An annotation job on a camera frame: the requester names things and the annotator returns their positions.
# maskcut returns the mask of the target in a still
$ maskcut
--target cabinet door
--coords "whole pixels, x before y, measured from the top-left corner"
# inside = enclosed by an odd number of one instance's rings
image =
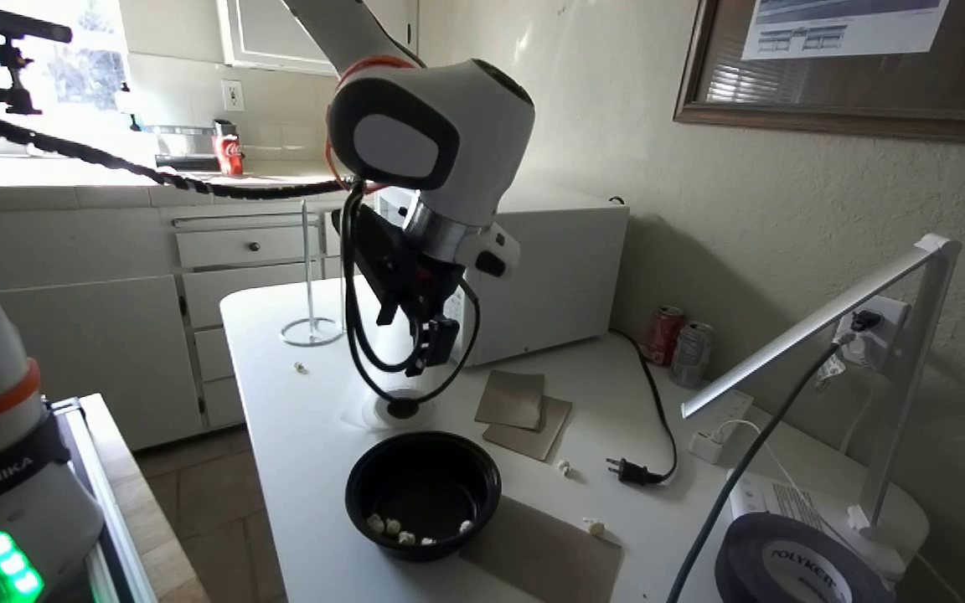
[[[402,47],[415,49],[415,0],[365,0]],[[224,64],[333,75],[285,0],[217,0]]]
[[[99,391],[135,450],[203,429],[173,278],[0,291],[50,400]]]

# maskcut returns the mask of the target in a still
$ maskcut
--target black bowl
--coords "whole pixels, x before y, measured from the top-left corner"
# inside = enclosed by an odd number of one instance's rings
[[[391,555],[430,563],[469,542],[496,513],[502,476],[475,443],[450,431],[391,435],[349,473],[351,527]],[[373,524],[397,519],[415,542]]]

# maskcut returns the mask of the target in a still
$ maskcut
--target cabinet drawer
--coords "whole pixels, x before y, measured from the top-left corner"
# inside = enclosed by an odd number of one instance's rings
[[[239,268],[239,270],[193,270],[185,276],[189,325],[222,325],[217,302],[242,287],[306,280],[306,264]]]
[[[203,383],[203,408],[206,408],[206,429],[244,425],[244,408],[236,379]]]
[[[311,227],[311,259],[319,259],[319,227]],[[272,264],[306,260],[297,226],[281,227],[224,227],[224,230],[176,230],[180,268],[229,268],[229,264]]]
[[[236,366],[229,359],[229,343],[224,343],[222,327],[193,333],[193,353],[199,353],[203,383],[217,383],[217,379],[232,379],[236,376]]]

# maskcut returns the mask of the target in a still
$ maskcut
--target black cable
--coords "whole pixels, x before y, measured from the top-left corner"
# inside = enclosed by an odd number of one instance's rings
[[[479,305],[479,295],[472,291],[472,284],[469,284],[467,278],[460,278],[460,287],[461,287],[461,295],[469,297],[472,314],[475,314],[472,335],[469,335],[469,344],[467,344],[461,359],[460,359],[457,370],[446,376],[446,383],[439,383],[439,384],[437,384],[433,391],[425,391],[425,394],[397,400],[397,394],[384,391],[384,389],[370,376],[370,370],[363,366],[363,356],[360,356],[360,347],[363,347],[373,366],[381,362],[381,359],[376,356],[376,347],[370,344],[370,335],[365,335],[365,325],[363,325],[363,314],[360,314],[360,297],[355,297],[355,260],[351,260],[351,259],[355,259],[355,246],[351,246],[351,236],[355,236],[355,210],[360,210],[360,205],[363,205],[363,194],[365,194],[365,180],[355,178],[355,180],[351,180],[351,194],[349,194],[345,210],[341,210],[341,268],[345,268],[345,337],[349,337],[349,356],[351,356],[351,366],[355,366],[360,379],[363,379],[380,400],[384,400],[384,402],[391,402],[391,407],[421,407],[421,402],[443,394],[443,391],[451,384],[451,379],[460,379],[460,373],[467,370],[467,362],[469,362],[469,356],[472,356],[472,347],[475,347],[475,343],[479,343],[482,305]],[[381,373],[402,373],[405,366],[402,366],[402,362],[397,362],[397,366],[381,362],[380,370],[381,370]]]
[[[840,344],[845,344],[845,343],[831,343],[831,344],[824,347],[824,356],[798,379],[798,384],[790,389],[790,394],[783,400],[783,407],[775,413],[775,418],[753,435],[753,443],[750,443],[750,450],[744,451],[744,459],[729,470],[729,476],[723,478],[723,485],[720,485],[720,492],[718,492],[718,499],[715,499],[715,506],[711,506],[711,513],[706,513],[706,524],[697,531],[697,536],[695,536],[695,542],[691,542],[691,551],[688,551],[688,555],[685,555],[685,563],[681,563],[681,573],[678,573],[678,580],[674,580],[674,586],[670,586],[667,603],[678,603],[678,599],[681,599],[685,582],[688,582],[697,555],[705,554],[706,536],[711,536],[711,531],[715,531],[715,524],[718,524],[718,516],[720,516],[729,488],[739,481],[739,476],[744,476],[748,466],[753,461],[753,456],[756,456],[756,450],[765,445],[765,440],[775,435],[775,429],[782,425],[782,418],[788,417],[788,408],[800,400],[800,391],[807,389],[807,383],[817,376],[817,370],[820,370]]]
[[[199,190],[199,194],[213,194],[213,198],[276,201],[276,198],[309,198],[309,194],[341,190],[339,180],[314,180],[314,184],[290,184],[290,189],[213,184],[213,180],[203,180],[203,178],[189,178],[189,173],[176,173],[176,171],[162,171],[162,168],[152,168],[152,165],[136,165],[136,160],[108,155],[99,146],[89,146],[89,144],[79,144],[79,141],[66,141],[66,139],[53,139],[53,133],[45,133],[45,131],[31,131],[31,126],[9,125],[9,122],[0,122],[0,139],[9,141],[9,144],[19,144],[19,146],[41,146],[47,155],[64,155],[64,158],[74,158],[74,160],[85,160],[85,165],[96,165],[96,168],[108,168],[108,171],[132,171],[132,173],[142,173],[142,178],[147,178],[155,184],[164,184],[164,189],[180,189],[180,190]]]
[[[670,470],[667,470],[667,473],[652,473],[655,481],[664,481],[664,478],[678,476],[678,470],[681,470],[681,445],[678,445],[678,435],[674,435],[670,418],[664,417],[664,402],[659,402],[659,391],[655,391],[655,383],[652,383],[652,373],[650,373],[650,366],[648,366],[643,347],[641,347],[637,337],[630,337],[628,333],[616,333],[616,335],[637,353],[641,370],[643,370],[648,384],[650,384],[650,394],[652,394],[652,408],[655,408],[659,431],[664,431],[667,443],[670,443],[670,456],[674,456]]]

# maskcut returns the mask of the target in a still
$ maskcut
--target electrical outlet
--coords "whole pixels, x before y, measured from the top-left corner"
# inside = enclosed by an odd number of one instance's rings
[[[882,314],[882,321],[868,333],[850,333],[850,321],[859,311],[873,311]],[[848,337],[854,335],[848,344],[845,344],[845,359],[850,366],[868,366],[868,370],[882,370],[888,359],[892,359],[892,347],[909,321],[909,311],[911,305],[900,302],[900,297],[888,297],[888,295],[873,295],[868,297],[863,305],[859,305],[854,311],[848,311],[840,321],[838,321],[838,337]]]
[[[222,81],[222,111],[244,111],[242,81]]]

